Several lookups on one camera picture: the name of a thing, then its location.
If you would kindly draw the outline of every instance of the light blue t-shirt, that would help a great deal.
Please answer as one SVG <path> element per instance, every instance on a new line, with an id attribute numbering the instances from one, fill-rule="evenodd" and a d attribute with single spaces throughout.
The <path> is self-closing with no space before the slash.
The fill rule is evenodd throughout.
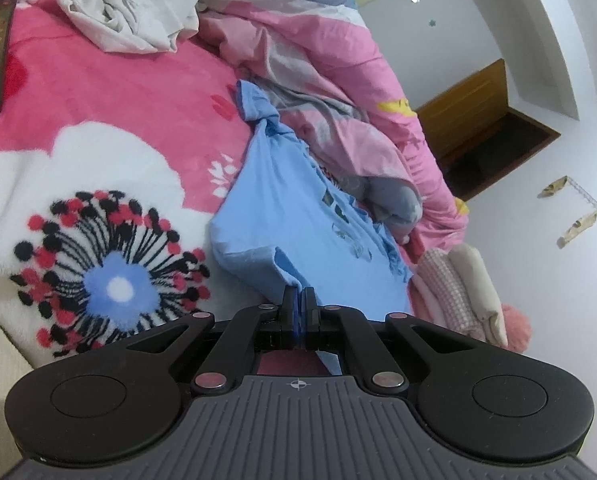
<path id="1" fill-rule="evenodd" d="M 320 305 L 353 306 L 368 319 L 410 312 L 412 273 L 392 235 L 323 175 L 258 86 L 239 81 L 236 100 L 257 123 L 210 224 L 219 264 L 276 304 L 285 285 L 312 286 Z"/>

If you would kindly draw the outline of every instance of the checkered cloth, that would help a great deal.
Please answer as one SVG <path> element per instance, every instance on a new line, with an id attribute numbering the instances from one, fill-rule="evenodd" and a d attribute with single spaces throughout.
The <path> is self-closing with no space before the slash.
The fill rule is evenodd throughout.
<path id="1" fill-rule="evenodd" d="M 425 251 L 416 274 L 439 300 L 450 330 L 485 341 L 483 326 L 472 311 L 465 285 L 447 253 L 437 248 Z"/>

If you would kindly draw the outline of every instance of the yellow pattern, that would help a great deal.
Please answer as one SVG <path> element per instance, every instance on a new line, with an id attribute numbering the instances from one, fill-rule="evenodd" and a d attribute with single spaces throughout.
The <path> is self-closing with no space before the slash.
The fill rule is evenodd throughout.
<path id="1" fill-rule="evenodd" d="M 467 207 L 467 204 L 465 202 L 463 202 L 463 200 L 461 200 L 460 198 L 454 197 L 454 203 L 457 205 L 457 210 L 459 212 L 459 215 L 461 215 L 461 216 L 469 215 L 469 207 Z"/>
<path id="2" fill-rule="evenodd" d="M 401 114 L 403 117 L 416 117 L 416 112 L 412 111 L 410 104 L 404 97 L 398 101 L 387 101 L 379 103 L 377 108 L 382 112 Z"/>

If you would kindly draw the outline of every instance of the metal screw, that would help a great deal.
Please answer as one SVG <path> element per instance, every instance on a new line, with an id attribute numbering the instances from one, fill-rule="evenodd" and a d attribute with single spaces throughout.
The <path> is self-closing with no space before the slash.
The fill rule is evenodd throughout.
<path id="1" fill-rule="evenodd" d="M 376 384 L 376 386 L 381 386 L 383 388 L 397 388 L 403 384 L 404 381 L 405 379 L 403 379 L 403 376 L 396 372 L 379 372 L 372 377 L 372 382 Z"/>
<path id="2" fill-rule="evenodd" d="M 227 383 L 227 378 L 218 372 L 205 372 L 204 374 L 197 376 L 194 382 L 201 388 L 213 390 L 225 386 Z"/>

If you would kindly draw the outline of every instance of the blue flower center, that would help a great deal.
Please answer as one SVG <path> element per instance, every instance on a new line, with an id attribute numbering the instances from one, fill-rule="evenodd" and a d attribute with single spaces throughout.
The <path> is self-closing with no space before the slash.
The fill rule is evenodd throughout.
<path id="1" fill-rule="evenodd" d="M 160 306 L 147 269 L 128 264 L 118 251 L 108 254 L 101 267 L 88 270 L 83 285 L 90 296 L 87 313 L 109 318 L 120 330 L 135 329 L 141 314 Z"/>

